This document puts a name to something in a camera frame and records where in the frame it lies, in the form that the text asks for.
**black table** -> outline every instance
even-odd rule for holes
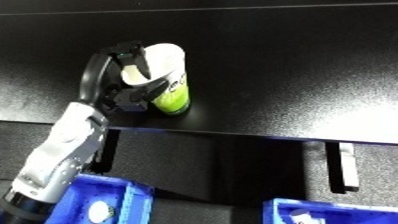
[[[0,16],[0,120],[53,123],[90,55],[120,41],[187,53],[192,108],[119,114],[116,129],[398,143],[398,6]]]

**white object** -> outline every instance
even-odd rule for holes
[[[94,202],[88,210],[88,218],[92,223],[103,223],[113,216],[113,208],[103,201]]]
[[[44,143],[29,155],[12,190],[34,200],[57,203],[69,183],[103,145],[108,120],[83,103],[69,104]]]
[[[123,81],[130,86],[144,86],[159,78],[167,78],[170,85],[176,83],[170,89],[177,88],[181,77],[185,74],[185,52],[175,44],[155,44],[145,48],[145,59],[148,63],[151,79],[146,79],[137,66],[125,66],[122,71]]]
[[[290,213],[295,224],[318,224],[317,221],[312,219],[310,212],[306,209],[297,209]]]

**black surface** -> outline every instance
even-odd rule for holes
[[[141,127],[397,143],[398,6],[0,17],[0,120],[52,123],[97,49],[141,39],[187,52],[192,108]]]
[[[48,131],[47,125],[0,122],[0,179],[13,178]],[[272,197],[398,207],[398,148],[356,144],[355,149],[360,190],[344,195],[330,192],[322,142],[123,131],[117,163],[106,175],[160,189],[152,224],[260,224],[259,201]],[[0,180],[0,192],[8,184]]]
[[[374,5],[396,4],[396,0],[217,0],[217,1],[185,1],[185,0],[3,0],[0,14],[24,13],[70,13],[70,12],[106,12],[128,10],[190,10],[220,9],[241,7],[300,7],[330,5]]]

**paper cup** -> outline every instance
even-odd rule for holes
[[[166,114],[181,114],[190,104],[185,52],[174,44],[152,45],[145,48],[145,52],[151,79],[146,79],[137,67],[132,65],[124,67],[123,81],[133,87],[142,87],[160,78],[166,78],[169,87],[152,103]]]

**metal bracket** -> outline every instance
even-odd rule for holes
[[[326,143],[330,188],[345,194],[359,190],[355,150],[352,143]]]

